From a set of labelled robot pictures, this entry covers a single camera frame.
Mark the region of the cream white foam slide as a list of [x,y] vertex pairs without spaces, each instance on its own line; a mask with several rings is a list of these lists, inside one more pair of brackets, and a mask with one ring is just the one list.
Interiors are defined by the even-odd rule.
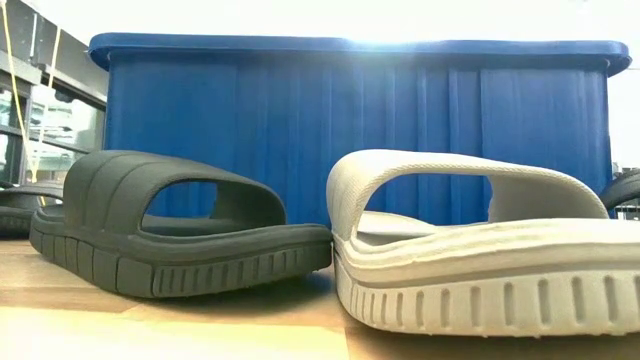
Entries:
[[[403,175],[485,177],[488,217],[432,225],[367,205]],[[370,327],[455,336],[640,332],[640,221],[609,216],[583,182],[470,155],[367,149],[331,169],[336,289]]]

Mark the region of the dark green foam slide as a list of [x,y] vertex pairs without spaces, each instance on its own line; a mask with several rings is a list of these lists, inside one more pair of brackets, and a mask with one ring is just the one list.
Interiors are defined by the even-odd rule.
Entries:
[[[165,188],[213,183],[206,217],[148,214]],[[139,298],[234,291],[303,276],[331,263],[321,224],[290,224],[268,186],[177,157],[126,150],[83,156],[70,168],[62,202],[35,211],[32,247],[95,286]]]

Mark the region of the black foam slide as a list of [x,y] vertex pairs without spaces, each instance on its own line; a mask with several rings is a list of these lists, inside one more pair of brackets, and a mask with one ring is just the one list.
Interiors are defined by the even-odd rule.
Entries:
[[19,185],[0,180],[0,239],[28,238],[34,212],[62,200],[63,187],[54,182]]
[[634,199],[640,199],[640,168],[621,173],[600,193],[600,200],[608,211]]

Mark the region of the blue ribbed plastic bin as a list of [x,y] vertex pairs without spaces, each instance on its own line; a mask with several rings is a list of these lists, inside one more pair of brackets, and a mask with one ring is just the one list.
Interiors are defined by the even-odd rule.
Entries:
[[103,33],[104,145],[207,163],[264,183],[292,223],[328,219],[334,163],[360,149],[478,156],[611,180],[608,81],[618,41]]

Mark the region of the dark framed glass window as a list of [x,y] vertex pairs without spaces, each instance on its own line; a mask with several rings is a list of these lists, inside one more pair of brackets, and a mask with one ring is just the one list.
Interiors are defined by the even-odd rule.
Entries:
[[0,180],[64,181],[82,156],[102,148],[105,112],[38,85],[27,96],[0,88]]

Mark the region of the black equipment rack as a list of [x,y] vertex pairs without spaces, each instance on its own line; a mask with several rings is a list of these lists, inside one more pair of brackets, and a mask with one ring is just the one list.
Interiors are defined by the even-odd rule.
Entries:
[[[640,168],[624,168],[623,172],[616,176],[613,183],[621,183],[635,175],[640,175]],[[619,220],[640,221],[640,198],[635,198],[617,205],[614,208],[614,212]]]

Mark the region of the grey metal frame beam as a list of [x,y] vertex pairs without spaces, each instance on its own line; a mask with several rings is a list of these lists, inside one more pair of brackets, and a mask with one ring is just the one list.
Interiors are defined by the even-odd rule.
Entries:
[[88,56],[88,47],[22,0],[0,6],[0,88],[15,78],[22,96],[54,75],[53,87],[100,110],[106,108],[108,73]]

